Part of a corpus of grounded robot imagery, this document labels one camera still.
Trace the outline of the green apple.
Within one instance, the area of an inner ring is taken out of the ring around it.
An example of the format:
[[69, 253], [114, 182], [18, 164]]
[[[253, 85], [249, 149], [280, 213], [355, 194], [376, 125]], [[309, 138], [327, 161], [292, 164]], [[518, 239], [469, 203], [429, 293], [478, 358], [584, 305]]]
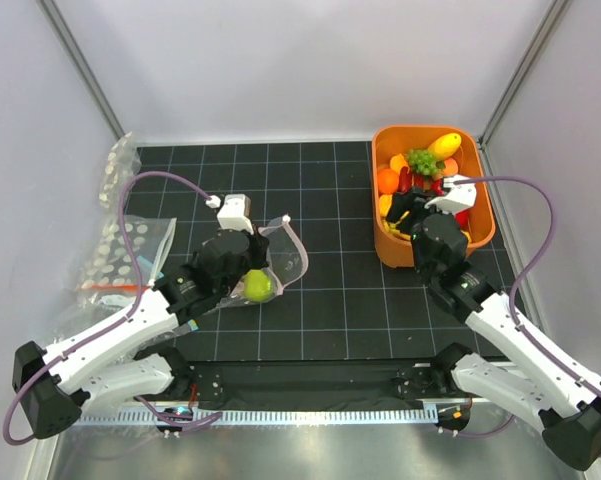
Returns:
[[250, 302], [261, 303], [274, 294], [274, 284], [263, 270], [250, 270], [244, 276], [244, 297]]

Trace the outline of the pink dotted zip bag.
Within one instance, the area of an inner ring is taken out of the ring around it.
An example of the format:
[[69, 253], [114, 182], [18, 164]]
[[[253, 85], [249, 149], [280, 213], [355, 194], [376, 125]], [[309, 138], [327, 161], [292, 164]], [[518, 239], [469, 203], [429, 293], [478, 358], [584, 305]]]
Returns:
[[304, 244], [291, 225], [292, 218], [282, 215], [274, 218], [258, 232], [269, 242], [267, 251], [268, 266], [260, 269], [265, 271], [274, 284], [274, 294], [261, 303], [250, 302], [244, 297], [244, 277], [238, 282], [228, 297], [223, 298], [217, 309], [246, 307], [270, 302], [281, 296], [286, 287], [301, 279], [309, 266], [309, 259]]

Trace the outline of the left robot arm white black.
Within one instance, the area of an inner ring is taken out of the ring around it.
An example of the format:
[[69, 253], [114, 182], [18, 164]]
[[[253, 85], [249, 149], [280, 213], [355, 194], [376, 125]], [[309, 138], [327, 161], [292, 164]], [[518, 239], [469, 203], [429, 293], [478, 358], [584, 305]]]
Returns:
[[14, 354], [16, 397], [7, 412], [22, 408], [31, 439], [53, 437], [73, 425], [101, 397], [188, 395], [192, 379], [175, 350], [148, 360], [104, 368], [144, 342], [218, 307], [252, 270], [268, 267], [269, 241], [258, 231], [221, 230], [188, 263], [142, 290], [133, 303], [62, 342], [34, 341]]

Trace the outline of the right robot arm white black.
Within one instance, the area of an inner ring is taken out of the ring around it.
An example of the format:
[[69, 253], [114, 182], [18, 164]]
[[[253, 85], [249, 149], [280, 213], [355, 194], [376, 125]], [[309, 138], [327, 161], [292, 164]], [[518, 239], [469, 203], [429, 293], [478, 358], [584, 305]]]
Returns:
[[601, 376], [574, 360], [515, 307], [467, 258], [468, 239], [455, 215], [474, 192], [442, 196], [413, 187], [393, 196], [386, 221], [409, 236], [416, 272], [439, 307], [491, 342], [518, 368], [513, 374], [454, 343], [430, 372], [443, 396], [476, 394], [540, 434], [569, 467], [601, 459]]

